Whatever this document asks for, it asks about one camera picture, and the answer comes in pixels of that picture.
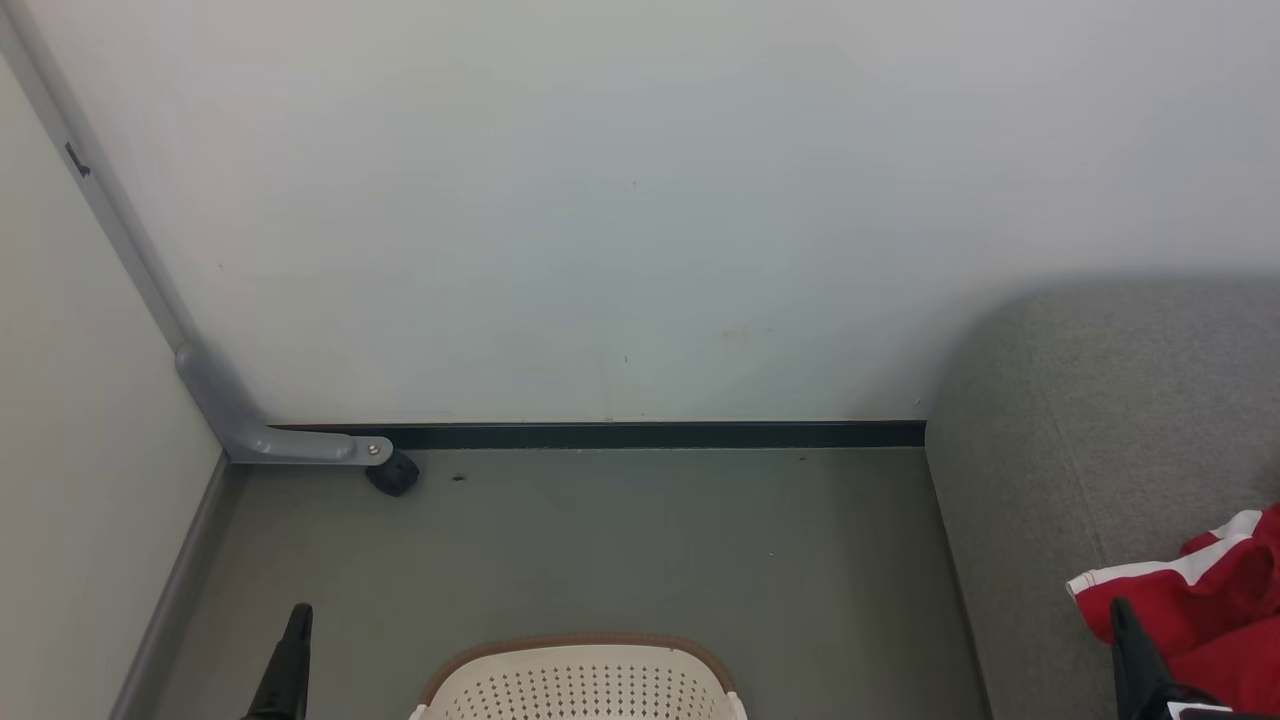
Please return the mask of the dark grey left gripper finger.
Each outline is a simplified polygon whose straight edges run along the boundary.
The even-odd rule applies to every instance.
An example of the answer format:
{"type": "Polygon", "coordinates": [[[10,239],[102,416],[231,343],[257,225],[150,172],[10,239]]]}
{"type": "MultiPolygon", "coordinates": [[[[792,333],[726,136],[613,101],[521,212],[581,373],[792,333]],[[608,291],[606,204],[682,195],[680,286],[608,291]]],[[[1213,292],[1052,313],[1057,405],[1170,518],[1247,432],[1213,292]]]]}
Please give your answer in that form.
{"type": "Polygon", "coordinates": [[[314,609],[297,603],[243,719],[306,719],[314,609]]]}

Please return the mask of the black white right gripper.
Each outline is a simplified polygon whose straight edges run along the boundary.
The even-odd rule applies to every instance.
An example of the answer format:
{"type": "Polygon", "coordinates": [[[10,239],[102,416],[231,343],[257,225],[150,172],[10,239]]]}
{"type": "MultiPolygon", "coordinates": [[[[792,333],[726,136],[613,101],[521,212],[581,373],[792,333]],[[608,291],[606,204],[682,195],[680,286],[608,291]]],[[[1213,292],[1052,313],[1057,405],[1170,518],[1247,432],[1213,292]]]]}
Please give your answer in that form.
{"type": "Polygon", "coordinates": [[[1128,598],[1111,602],[1110,620],[1119,719],[1277,719],[1234,710],[1204,691],[1178,684],[1128,598]]]}

